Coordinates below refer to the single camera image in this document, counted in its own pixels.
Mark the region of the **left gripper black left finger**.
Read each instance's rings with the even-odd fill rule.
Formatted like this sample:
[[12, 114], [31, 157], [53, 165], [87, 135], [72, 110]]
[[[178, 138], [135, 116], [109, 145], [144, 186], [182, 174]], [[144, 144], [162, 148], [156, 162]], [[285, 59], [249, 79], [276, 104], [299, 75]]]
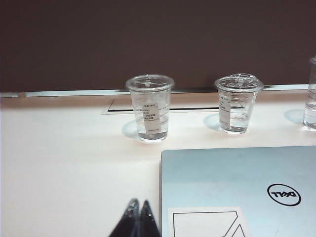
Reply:
[[121, 219], [109, 235], [110, 237], [138, 237], [139, 236], [139, 201], [132, 198]]

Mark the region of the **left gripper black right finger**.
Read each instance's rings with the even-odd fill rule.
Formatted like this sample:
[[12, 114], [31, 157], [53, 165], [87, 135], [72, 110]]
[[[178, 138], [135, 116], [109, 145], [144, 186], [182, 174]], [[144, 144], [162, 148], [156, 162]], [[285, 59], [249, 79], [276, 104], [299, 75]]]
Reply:
[[145, 200], [140, 212], [139, 222], [139, 236], [140, 237], [160, 237], [153, 212], [148, 200]]

